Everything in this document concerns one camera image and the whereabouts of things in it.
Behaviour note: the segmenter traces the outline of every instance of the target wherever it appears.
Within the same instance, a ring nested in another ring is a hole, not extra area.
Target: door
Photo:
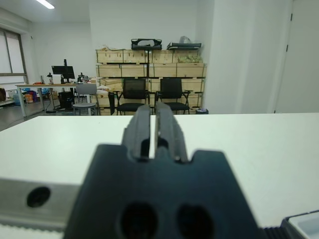
[[[277,113],[319,112],[319,0],[295,0]]]

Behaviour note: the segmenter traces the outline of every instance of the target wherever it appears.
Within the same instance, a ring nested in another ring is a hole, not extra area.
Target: ceiling light
[[[39,3],[41,3],[43,6],[47,7],[48,9],[54,9],[54,6],[47,2],[46,0],[37,0]]]

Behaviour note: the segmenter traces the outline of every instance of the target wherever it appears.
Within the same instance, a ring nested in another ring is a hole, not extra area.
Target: window
[[[6,91],[27,82],[21,36],[0,28],[0,85]]]

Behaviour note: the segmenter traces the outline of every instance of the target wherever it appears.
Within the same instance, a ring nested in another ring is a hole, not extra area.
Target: office chair
[[[176,102],[169,102],[167,104],[172,111],[188,111],[189,114],[189,106],[188,106],[188,96],[192,91],[182,91],[181,86],[181,78],[163,78],[160,80],[160,92],[156,92],[155,101],[157,102],[159,99],[176,99]],[[177,102],[182,96],[186,98],[186,103]]]
[[[122,95],[124,99],[145,100],[145,104],[146,98],[148,98],[150,104],[150,95],[146,90],[145,79],[125,78],[123,79],[123,91],[121,92],[120,96],[118,95],[119,91],[114,92],[116,93],[118,99],[117,115],[119,112],[120,115],[122,115],[122,112],[135,112],[137,111],[138,107],[144,105],[142,103],[120,104],[120,98]]]
[[[95,95],[96,103],[76,103],[73,105],[73,113],[76,115],[76,109],[79,110],[79,115],[81,115],[81,110],[94,109],[94,115],[97,115],[96,104],[98,106],[98,111],[100,110],[99,101],[96,96],[97,88],[96,84],[79,84],[76,86],[76,92],[78,96],[78,101],[80,102],[80,95]]]

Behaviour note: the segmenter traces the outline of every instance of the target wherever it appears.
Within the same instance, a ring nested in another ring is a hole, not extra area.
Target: grey floor
[[[53,104],[50,104],[49,100],[44,101],[44,106],[48,109],[53,109]],[[54,104],[57,106],[59,105],[59,100],[55,100]],[[26,114],[28,117],[22,116],[22,111],[20,106],[2,106],[3,109],[0,109],[0,131],[10,128],[14,125],[22,123],[24,121],[30,120],[37,116],[69,116],[73,115],[73,112],[60,112],[54,114],[46,114],[42,110],[42,105],[40,102],[27,104],[26,105]]]

